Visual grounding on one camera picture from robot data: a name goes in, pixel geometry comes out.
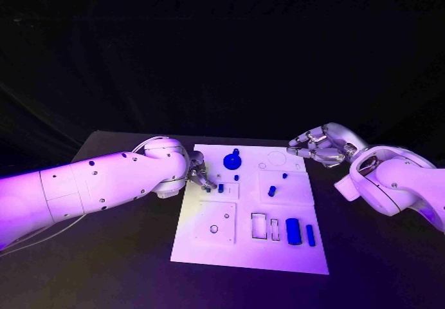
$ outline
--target dark background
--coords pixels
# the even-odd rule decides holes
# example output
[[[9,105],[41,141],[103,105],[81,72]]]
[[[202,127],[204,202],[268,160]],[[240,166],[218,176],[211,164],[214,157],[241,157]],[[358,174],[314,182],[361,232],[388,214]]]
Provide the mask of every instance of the dark background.
[[[96,130],[287,140],[327,122],[443,162],[441,1],[0,3],[5,174]]]

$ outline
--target robotic hand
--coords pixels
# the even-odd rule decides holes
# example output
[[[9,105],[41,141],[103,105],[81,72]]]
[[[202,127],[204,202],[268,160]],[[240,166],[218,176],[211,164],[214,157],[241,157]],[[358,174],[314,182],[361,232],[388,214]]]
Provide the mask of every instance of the robotic hand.
[[[137,151],[144,147],[144,155]],[[142,198],[178,195],[186,181],[217,189],[208,180],[205,156],[157,136],[133,152],[0,179],[0,250],[52,224]]]
[[[297,146],[309,142],[309,148]],[[445,169],[401,147],[371,147],[340,124],[329,123],[290,141],[289,153],[326,167],[348,161],[350,174],[335,184],[349,201],[361,196],[382,214],[418,211],[445,232]]]

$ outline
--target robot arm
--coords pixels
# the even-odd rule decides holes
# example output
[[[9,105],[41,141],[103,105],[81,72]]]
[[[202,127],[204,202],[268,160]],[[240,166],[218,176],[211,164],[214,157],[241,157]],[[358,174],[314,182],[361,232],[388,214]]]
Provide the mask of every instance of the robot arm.
[[[202,153],[191,155],[178,140],[159,138],[144,155],[120,152],[0,179],[0,250],[32,231],[152,191],[160,198],[178,195],[188,180],[215,189]]]
[[[309,149],[297,147],[309,141]],[[289,153],[333,167],[352,163],[350,174],[335,184],[349,201],[361,196],[382,214],[418,211],[445,232],[445,169],[404,148],[371,148],[362,138],[336,123],[310,130],[290,141]]]

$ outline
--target white board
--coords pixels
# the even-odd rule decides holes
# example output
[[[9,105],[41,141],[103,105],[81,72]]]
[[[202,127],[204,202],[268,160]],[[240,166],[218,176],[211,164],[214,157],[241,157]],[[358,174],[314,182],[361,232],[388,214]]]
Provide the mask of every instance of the white board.
[[[235,148],[242,164],[232,171],[224,166],[224,158]],[[188,183],[170,260],[329,274],[304,159],[290,155],[283,147],[196,145],[195,150],[205,154],[209,179],[224,183],[225,191],[208,193]],[[273,185],[277,191],[271,197]],[[253,221],[264,216],[253,214],[267,217],[267,239],[264,222]],[[289,218],[300,221],[301,245],[289,243]],[[309,246],[306,225],[314,228],[314,247]],[[253,237],[253,229],[261,238]]]

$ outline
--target blue round object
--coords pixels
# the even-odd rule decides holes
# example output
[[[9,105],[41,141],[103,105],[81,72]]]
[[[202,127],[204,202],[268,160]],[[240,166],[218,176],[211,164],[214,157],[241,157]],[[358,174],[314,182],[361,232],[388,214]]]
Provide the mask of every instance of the blue round object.
[[[224,160],[225,168],[227,169],[238,169],[241,167],[241,157],[240,157],[240,150],[235,148],[234,153],[225,156]]]

